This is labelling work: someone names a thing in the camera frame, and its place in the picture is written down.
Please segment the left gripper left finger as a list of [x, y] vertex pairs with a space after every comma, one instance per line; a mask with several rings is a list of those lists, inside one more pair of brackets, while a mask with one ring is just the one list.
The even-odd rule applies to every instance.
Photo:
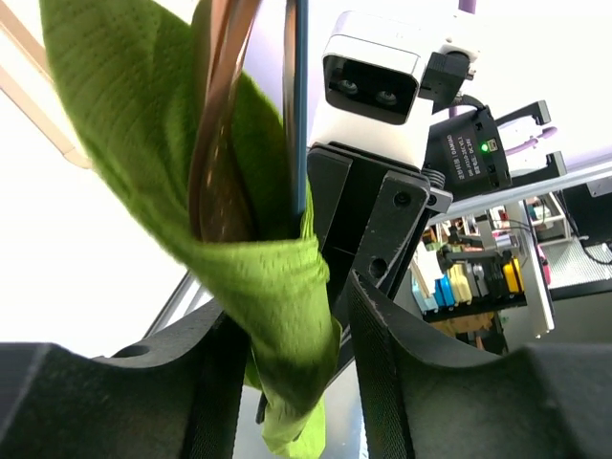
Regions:
[[209, 303], [111, 358], [1, 347], [5, 458], [229, 458], [246, 334]]

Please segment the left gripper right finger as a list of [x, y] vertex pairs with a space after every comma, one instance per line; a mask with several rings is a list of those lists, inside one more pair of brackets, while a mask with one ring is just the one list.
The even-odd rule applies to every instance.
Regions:
[[611, 348], [535, 343], [499, 357], [350, 276], [350, 326], [373, 458], [607, 458]]

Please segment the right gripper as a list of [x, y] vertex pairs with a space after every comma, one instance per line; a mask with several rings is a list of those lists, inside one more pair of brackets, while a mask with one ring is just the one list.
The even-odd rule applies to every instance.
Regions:
[[447, 211], [452, 196], [438, 171], [339, 144], [312, 146], [307, 166], [315, 232], [330, 271], [330, 310], [342, 327], [336, 369], [341, 373], [354, 358], [350, 273], [360, 273], [393, 298], [429, 218]]

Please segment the green paper napkin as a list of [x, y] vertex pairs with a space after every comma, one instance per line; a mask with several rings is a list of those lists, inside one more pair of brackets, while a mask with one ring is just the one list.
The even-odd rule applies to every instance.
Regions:
[[262, 240], [199, 242], [187, 213], [196, 139], [188, 24], [153, 1], [44, 1], [40, 14], [56, 92], [94, 170], [249, 335], [245, 382], [267, 398], [267, 447], [318, 458], [341, 328], [313, 211], [297, 239], [283, 238], [286, 154], [274, 105], [250, 76], [239, 77], [231, 135]]

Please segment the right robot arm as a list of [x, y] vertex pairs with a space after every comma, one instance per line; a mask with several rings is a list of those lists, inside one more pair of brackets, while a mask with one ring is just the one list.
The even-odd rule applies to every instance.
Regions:
[[462, 96], [467, 112], [432, 123], [438, 105], [417, 99], [403, 104], [392, 94], [371, 103], [322, 102], [308, 155], [315, 231], [331, 278], [333, 314], [349, 323], [346, 281], [368, 277], [386, 296], [399, 290], [428, 220], [450, 204], [503, 189], [556, 178], [562, 158], [513, 178], [499, 133], [522, 118], [550, 123], [544, 101], [501, 119], [476, 98]]

